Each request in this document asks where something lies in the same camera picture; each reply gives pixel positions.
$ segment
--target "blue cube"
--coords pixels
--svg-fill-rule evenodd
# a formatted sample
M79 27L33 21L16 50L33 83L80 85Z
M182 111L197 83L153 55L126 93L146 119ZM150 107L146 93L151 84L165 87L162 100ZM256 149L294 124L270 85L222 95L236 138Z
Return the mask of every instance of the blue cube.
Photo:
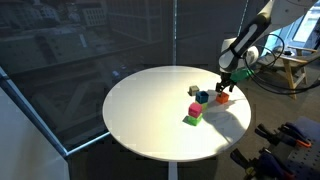
M196 94L196 101L199 104L207 103L209 99L209 94L205 91L198 91Z

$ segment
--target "window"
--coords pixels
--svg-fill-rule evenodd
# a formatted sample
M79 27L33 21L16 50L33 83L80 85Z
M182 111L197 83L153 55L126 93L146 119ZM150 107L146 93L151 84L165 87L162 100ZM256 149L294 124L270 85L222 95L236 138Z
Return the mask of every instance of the window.
M304 16L293 40L306 42L320 17L320 1L315 4Z

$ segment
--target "glass wall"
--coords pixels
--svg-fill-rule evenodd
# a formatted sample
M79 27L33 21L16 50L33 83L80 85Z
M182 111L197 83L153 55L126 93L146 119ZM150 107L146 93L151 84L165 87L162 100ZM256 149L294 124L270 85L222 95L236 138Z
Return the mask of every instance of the glass wall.
M0 66L67 150L107 132L121 79L172 63L168 0L0 2Z
M178 0L177 64L219 73L224 39L237 37L246 1Z

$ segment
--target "cable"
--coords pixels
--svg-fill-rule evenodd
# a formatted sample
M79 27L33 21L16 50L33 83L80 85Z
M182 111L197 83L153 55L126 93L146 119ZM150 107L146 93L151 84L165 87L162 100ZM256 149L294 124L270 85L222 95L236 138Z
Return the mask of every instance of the cable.
M247 62L246 59L244 59L244 62L245 62L245 64L246 64L247 68L251 71L251 69L250 69L250 67L249 67L248 62ZM320 86L320 80L317 80L317 81L319 81L318 83L313 83L312 85L310 85L310 86L307 87L307 88L290 89L290 88L284 88L284 87L281 87L281 86L276 86L276 85L274 85L274 84L267 83L267 82L265 82L263 79L261 79L260 77L256 76L255 74L249 73L249 76L250 76L250 77L253 79L253 81L254 81L259 87L261 87L262 89L264 89L264 90L266 90L266 91L268 91L268 92L271 92L271 93L274 93L274 94L280 94L280 95L299 94L299 93L305 92L305 91L307 91L307 90L309 90L309 89L313 89L313 88L315 88L315 87ZM281 92L271 91L271 90L263 87L263 86L262 86L260 83L258 83L258 82L256 81L256 79L253 78L253 77L259 79L260 81L262 81L262 82L265 83L265 84L268 84L269 86L277 87L277 88L284 89L284 90L287 90L287 91L294 91L294 92L284 92L284 93L281 93Z
M274 35L274 36L278 37L278 38L282 41L282 43L283 43L283 45L284 45L283 39L282 39L281 37L279 37L278 35L275 35L275 34L268 34L268 35ZM278 60L278 58L281 56L281 54L283 54L283 51L284 51L284 48L282 48L281 53L275 58L275 60L272 61L271 63L269 63L267 66L271 65L271 64L274 63L276 60ZM249 65L248 65L247 59L246 59L246 58L243 58L243 57L242 57L241 59L243 59L243 60L245 61L246 67L247 67L250 71L252 71L252 70L250 69ZM249 76L250 76L250 77L253 79L253 81L254 81L259 87L261 87L262 89L264 89L264 90L266 90L266 91L268 91L268 92L272 92L272 93L275 93L275 94L281 94L281 95L299 94L299 93L305 92L305 91L307 91L307 90L309 90L309 89L313 89L313 88L315 88L315 87L318 87L318 86L320 85L320 81L318 80L318 81L319 81L318 83L316 83L317 81L315 81L314 84L312 84L311 86L309 86L309 87L307 87L307 88L291 89L291 88L284 88L284 87L281 87L281 86L277 86L277 85L274 85L274 84L270 84L270 83L266 82L265 80L263 80L262 78L258 77L258 76L255 75L255 74L249 73ZM283 90L286 90L286 91L291 91L291 92L281 93L281 92L271 91L271 90L263 87L259 82L256 81L256 79L262 81L262 83L264 83L265 85L273 86L273 87L276 87L276 88L279 88L279 89L283 89Z
M297 3L291 2L291 1L289 1L289 0L286 0L286 1L287 1L288 3L293 4L293 5L296 5L296 6L310 8L310 6L304 6L304 5L301 5L301 4L297 4Z

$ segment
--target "orange cube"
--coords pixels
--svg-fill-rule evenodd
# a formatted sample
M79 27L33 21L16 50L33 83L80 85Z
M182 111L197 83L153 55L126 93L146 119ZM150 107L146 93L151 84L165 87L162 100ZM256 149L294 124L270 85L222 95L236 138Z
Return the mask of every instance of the orange cube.
M225 92L222 92L221 96L219 96L219 94L217 94L216 101L219 102L220 104L224 104L224 103L228 102L228 100L229 100L229 94L227 94Z

